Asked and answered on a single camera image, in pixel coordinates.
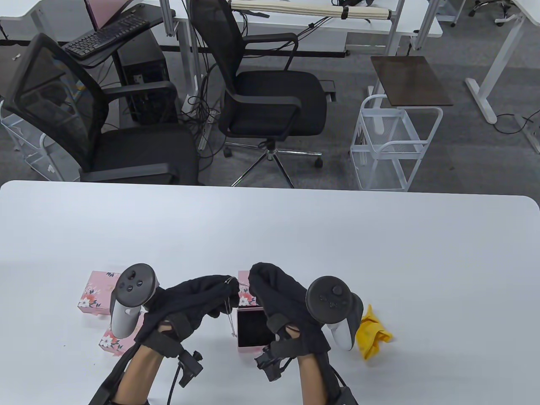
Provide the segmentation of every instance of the white wire basket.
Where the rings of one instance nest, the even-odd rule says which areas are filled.
[[[3,103],[0,102],[0,123],[23,160],[49,181],[78,181],[77,162],[60,145],[21,117],[16,114],[4,117]]]
[[[408,191],[443,112],[439,107],[366,108],[370,101],[386,97],[385,94],[374,94],[362,102],[350,157],[361,190]],[[426,140],[420,139],[407,110],[437,113]],[[409,176],[405,174],[401,160],[416,160]]]

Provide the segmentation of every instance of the controller button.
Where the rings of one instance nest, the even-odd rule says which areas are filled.
[[[334,286],[334,288],[332,288],[332,292],[335,295],[341,295],[343,294],[343,288],[341,288],[341,286]]]

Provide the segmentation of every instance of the pink box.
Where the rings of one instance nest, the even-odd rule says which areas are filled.
[[[110,315],[111,292],[120,273],[92,272],[77,305],[82,312],[93,315]]]
[[[266,327],[266,315],[257,299],[249,293],[249,271],[238,272],[240,284],[240,301],[237,310],[238,352],[254,354],[262,353],[264,346],[269,345],[275,336]]]
[[[139,332],[140,327],[143,325],[144,315],[139,315],[139,320],[137,321],[137,326],[131,335],[123,339],[116,338],[112,332],[111,328],[107,329],[107,332],[103,335],[101,342],[99,342],[100,348],[106,352],[110,352],[115,356],[122,356],[131,346],[135,344],[135,336]]]
[[[238,272],[238,284],[240,285],[240,292],[238,293],[240,296],[238,310],[242,311],[249,309],[246,307],[259,307],[257,305],[257,299],[249,293],[249,270],[241,270]]]

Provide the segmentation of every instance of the human hand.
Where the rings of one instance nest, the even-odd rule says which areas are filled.
[[[269,323],[278,321],[282,339],[300,339],[308,353],[326,353],[330,346],[306,306],[307,290],[282,269],[257,263],[249,271],[249,292],[264,309]]]
[[[238,307],[238,290],[238,280],[228,275],[199,277],[160,289],[149,305],[135,341],[143,342],[153,330],[168,323],[173,330],[163,333],[182,342],[200,326],[205,315],[217,318]]]

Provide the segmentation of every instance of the chair armrest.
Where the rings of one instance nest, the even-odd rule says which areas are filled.
[[[289,60],[287,61],[284,70],[289,69],[289,65],[293,61],[296,50],[298,49],[298,35],[292,32],[263,35],[246,35],[243,38],[246,44],[261,42],[294,42],[293,50],[291,51],[291,55],[289,56]]]
[[[300,115],[302,110],[302,102],[298,97],[293,96],[241,96],[239,94],[231,94],[227,92],[231,98],[240,104],[258,104],[258,105],[282,105],[282,106],[293,106],[294,111],[291,114],[291,118],[287,123],[287,126],[283,129],[281,133],[281,138],[279,140],[284,140],[290,133],[293,125]]]
[[[147,177],[148,181],[136,181],[137,178],[144,177]],[[174,178],[179,178],[178,171],[168,163],[122,167],[80,174],[81,182],[85,183],[170,184]]]
[[[171,98],[173,95],[174,97],[177,96],[176,87],[171,82],[132,84],[129,86],[121,87],[108,87],[107,89],[102,90],[107,97],[107,101],[109,101],[109,103],[121,97],[135,96],[137,94],[144,94],[151,91],[170,92]]]

